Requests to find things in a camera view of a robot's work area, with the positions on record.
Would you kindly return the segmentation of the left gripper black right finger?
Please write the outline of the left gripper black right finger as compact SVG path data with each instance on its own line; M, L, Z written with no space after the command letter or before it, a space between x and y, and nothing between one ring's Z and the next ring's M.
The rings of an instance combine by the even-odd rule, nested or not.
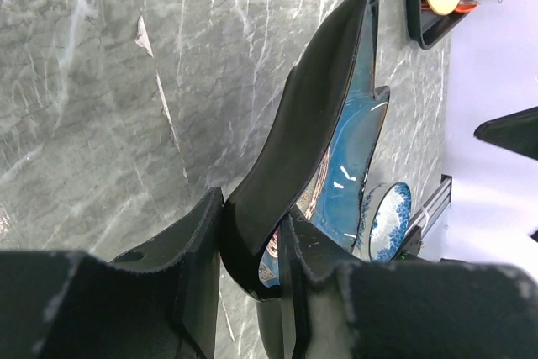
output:
M360 261L298 211L279 249L287 358L537 355L537 286L516 267Z

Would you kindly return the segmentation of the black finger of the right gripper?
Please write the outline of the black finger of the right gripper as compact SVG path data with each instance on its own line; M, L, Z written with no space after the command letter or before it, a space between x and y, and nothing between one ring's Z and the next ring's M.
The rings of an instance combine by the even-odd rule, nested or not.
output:
M480 124L474 136L516 154L536 160L538 156L538 108L528 108Z

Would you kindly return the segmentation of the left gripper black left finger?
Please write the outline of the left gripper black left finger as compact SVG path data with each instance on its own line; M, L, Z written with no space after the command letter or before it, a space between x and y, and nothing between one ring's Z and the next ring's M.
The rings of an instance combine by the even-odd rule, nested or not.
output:
M86 251L3 251L4 358L211 358L222 193L105 261Z

